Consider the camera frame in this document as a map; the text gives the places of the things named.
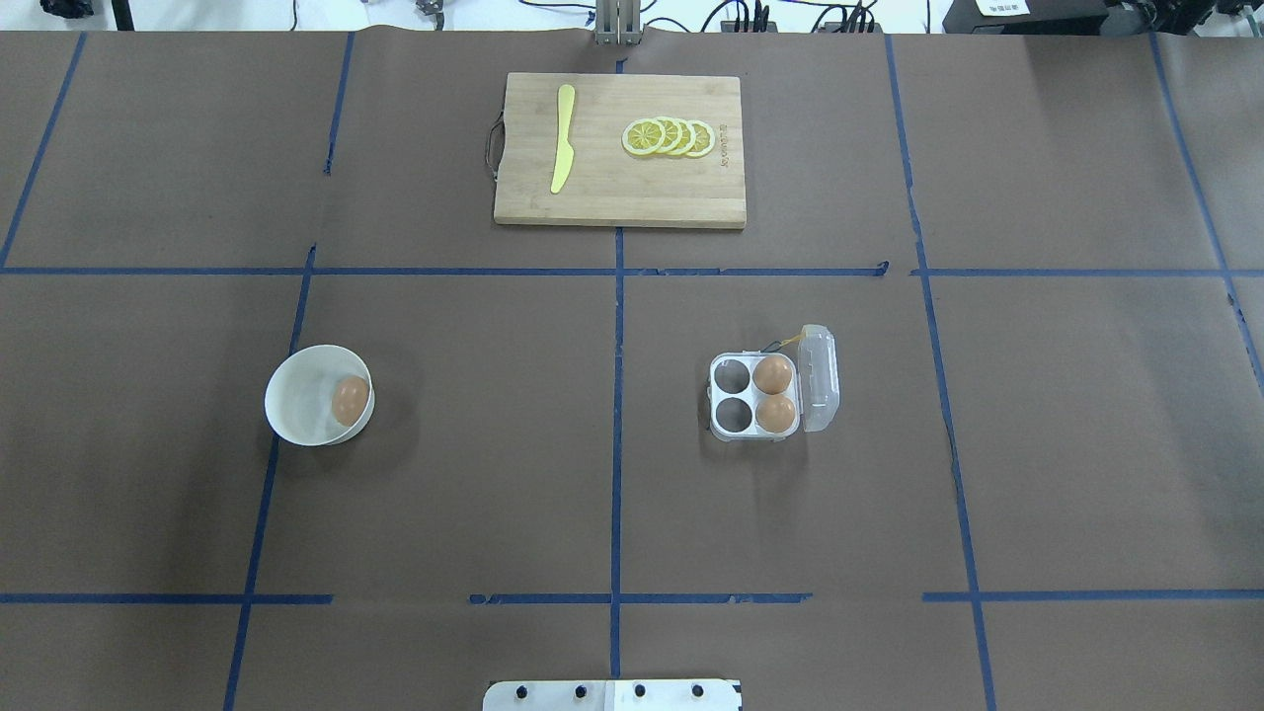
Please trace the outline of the yellow plastic knife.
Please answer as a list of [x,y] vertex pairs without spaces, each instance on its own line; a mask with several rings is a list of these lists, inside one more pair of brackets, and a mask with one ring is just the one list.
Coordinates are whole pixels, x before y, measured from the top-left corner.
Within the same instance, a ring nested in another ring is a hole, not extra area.
[[570,140],[576,90],[573,83],[562,83],[556,95],[556,145],[550,182],[550,194],[561,194],[566,181],[573,175],[575,149]]

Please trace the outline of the wooden cutting board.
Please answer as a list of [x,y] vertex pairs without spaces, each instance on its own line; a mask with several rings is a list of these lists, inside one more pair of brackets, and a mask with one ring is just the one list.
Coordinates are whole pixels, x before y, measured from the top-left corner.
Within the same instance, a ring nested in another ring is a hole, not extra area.
[[[575,159],[565,189],[552,195],[562,83],[576,90]],[[708,121],[713,151],[702,158],[629,156],[623,130],[653,116]],[[512,72],[502,121],[494,220],[503,225],[739,230],[747,224],[739,78]]]

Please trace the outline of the lemon slice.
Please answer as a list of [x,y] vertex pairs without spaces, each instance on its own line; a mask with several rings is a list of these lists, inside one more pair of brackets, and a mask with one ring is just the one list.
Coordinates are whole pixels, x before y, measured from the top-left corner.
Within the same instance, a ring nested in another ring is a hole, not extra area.
[[683,156],[689,158],[708,156],[715,145],[715,130],[713,127],[708,121],[695,120],[695,118],[688,121],[688,127],[691,130],[691,143]]
[[672,153],[681,140],[683,129],[680,121],[678,121],[678,118],[672,116],[653,116],[653,121],[659,121],[659,125],[661,127],[661,135],[664,135],[664,140],[661,140],[659,148],[656,148],[656,153]]
[[686,120],[686,118],[672,118],[672,125],[675,125],[675,138],[672,139],[672,144],[664,145],[665,153],[667,156],[688,154],[696,138],[691,121]]
[[640,118],[631,121],[621,135],[621,144],[629,156],[659,153],[667,140],[667,128],[657,118]]

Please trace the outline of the front lemon slice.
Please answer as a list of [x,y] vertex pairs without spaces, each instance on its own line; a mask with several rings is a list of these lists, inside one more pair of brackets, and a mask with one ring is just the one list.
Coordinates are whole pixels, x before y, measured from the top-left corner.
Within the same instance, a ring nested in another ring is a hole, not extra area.
[[657,118],[640,118],[631,121],[621,135],[621,144],[629,156],[659,153],[667,140],[667,128]]

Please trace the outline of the brown egg from bowl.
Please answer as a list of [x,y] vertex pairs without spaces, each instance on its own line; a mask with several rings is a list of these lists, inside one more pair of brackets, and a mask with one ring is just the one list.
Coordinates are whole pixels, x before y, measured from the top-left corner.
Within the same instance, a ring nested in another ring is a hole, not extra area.
[[351,428],[367,410],[367,400],[372,393],[370,385],[360,376],[348,376],[340,380],[331,396],[331,416],[343,428]]

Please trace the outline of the brown egg lower right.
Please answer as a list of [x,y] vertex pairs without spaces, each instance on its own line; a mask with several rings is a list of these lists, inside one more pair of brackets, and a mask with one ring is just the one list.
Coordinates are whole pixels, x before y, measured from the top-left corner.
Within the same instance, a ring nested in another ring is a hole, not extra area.
[[794,431],[798,423],[798,409],[795,402],[785,393],[776,393],[763,397],[755,409],[755,423],[769,434],[785,434]]

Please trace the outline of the brown egg upper right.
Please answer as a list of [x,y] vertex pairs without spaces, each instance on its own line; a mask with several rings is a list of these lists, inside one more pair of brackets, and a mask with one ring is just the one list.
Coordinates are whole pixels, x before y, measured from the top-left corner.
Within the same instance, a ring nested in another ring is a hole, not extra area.
[[793,383],[795,369],[793,361],[781,353],[769,353],[755,366],[752,382],[762,393],[784,393]]

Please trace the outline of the clear plastic egg box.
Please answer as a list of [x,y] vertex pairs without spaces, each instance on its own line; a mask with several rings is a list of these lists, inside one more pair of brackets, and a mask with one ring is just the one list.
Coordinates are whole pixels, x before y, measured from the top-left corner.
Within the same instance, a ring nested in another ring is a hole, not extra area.
[[841,409],[836,337],[818,324],[762,350],[714,356],[707,374],[707,424],[720,442],[825,431]]

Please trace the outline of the white bowl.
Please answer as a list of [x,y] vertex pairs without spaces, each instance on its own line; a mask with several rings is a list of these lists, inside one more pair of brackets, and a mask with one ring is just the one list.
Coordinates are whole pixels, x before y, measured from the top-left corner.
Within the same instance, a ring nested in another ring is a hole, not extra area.
[[[351,428],[343,428],[331,415],[336,383],[360,376],[370,385],[367,410]],[[327,447],[356,436],[372,419],[375,386],[356,352],[336,344],[316,344],[297,350],[281,362],[265,390],[265,416],[276,435],[300,447]]]

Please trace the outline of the back lemon slice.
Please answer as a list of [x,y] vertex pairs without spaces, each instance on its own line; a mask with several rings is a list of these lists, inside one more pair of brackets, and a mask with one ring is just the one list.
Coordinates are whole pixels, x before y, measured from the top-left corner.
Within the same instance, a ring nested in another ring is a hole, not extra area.
[[715,130],[713,127],[708,121],[695,120],[695,118],[688,121],[688,127],[691,130],[691,143],[683,156],[689,158],[708,156],[715,145]]

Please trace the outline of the black device with label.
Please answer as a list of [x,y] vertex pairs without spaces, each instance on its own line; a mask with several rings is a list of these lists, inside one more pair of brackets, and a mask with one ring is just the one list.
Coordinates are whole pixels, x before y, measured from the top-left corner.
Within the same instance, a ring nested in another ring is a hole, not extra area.
[[1106,1],[953,1],[945,35],[1100,35]]

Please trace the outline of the white metal base plate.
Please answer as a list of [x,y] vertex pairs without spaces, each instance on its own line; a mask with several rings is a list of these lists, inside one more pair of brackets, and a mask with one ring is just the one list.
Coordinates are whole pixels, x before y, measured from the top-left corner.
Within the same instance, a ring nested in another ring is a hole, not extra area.
[[742,710],[738,679],[503,679],[483,710]]

